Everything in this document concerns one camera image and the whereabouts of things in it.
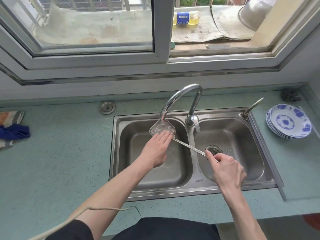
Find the plastic bottle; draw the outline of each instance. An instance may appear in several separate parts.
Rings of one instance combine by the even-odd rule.
[[[173,25],[197,25],[199,18],[199,11],[174,12]]]

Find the countertop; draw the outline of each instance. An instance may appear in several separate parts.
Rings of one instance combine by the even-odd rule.
[[[279,91],[202,96],[197,110],[250,106],[266,145],[284,182],[288,201],[278,189],[245,191],[257,219],[320,212],[320,139],[286,140],[266,126],[269,108],[282,103]],[[87,197],[109,179],[113,117],[158,113],[166,98],[116,101],[110,115],[98,112],[100,103],[38,105],[1,108],[26,111],[22,121],[31,137],[0,150],[0,232],[2,239],[28,239],[64,221]],[[193,97],[178,100],[172,110],[190,108]],[[320,121],[306,101],[302,106],[313,124]],[[231,222],[220,193],[128,202],[142,217],[177,217],[199,222]],[[118,213],[105,235],[136,223],[135,208]]]

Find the sink drain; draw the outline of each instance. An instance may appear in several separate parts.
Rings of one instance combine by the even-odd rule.
[[[218,153],[223,153],[221,148],[216,146],[216,145],[210,145],[206,148],[206,150],[208,150],[209,152],[212,153],[212,155],[216,155]]]

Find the chrome faucet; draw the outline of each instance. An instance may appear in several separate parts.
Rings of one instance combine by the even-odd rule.
[[[194,114],[196,106],[198,104],[198,101],[201,97],[202,94],[202,87],[199,84],[190,84],[182,89],[180,89],[178,92],[176,92],[165,104],[161,111],[161,120],[163,120],[166,117],[166,114],[171,107],[172,104],[174,104],[175,101],[177,101],[179,98],[181,98],[184,94],[187,92],[197,90],[197,93],[195,95],[195,98],[192,102],[190,111],[186,117],[186,125],[193,126],[195,127],[195,130],[197,132],[200,132],[200,126],[199,126],[199,118]]]

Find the forearm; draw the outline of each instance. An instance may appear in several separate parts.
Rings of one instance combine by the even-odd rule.
[[[129,167],[83,202],[70,215],[70,218],[89,206],[94,208],[121,208],[133,189],[151,169],[151,165],[146,165],[141,158],[137,158]],[[91,229],[94,239],[98,240],[117,213],[118,211],[115,210],[86,210],[77,219],[85,222]]]
[[[241,191],[224,195],[240,240],[267,240]]]

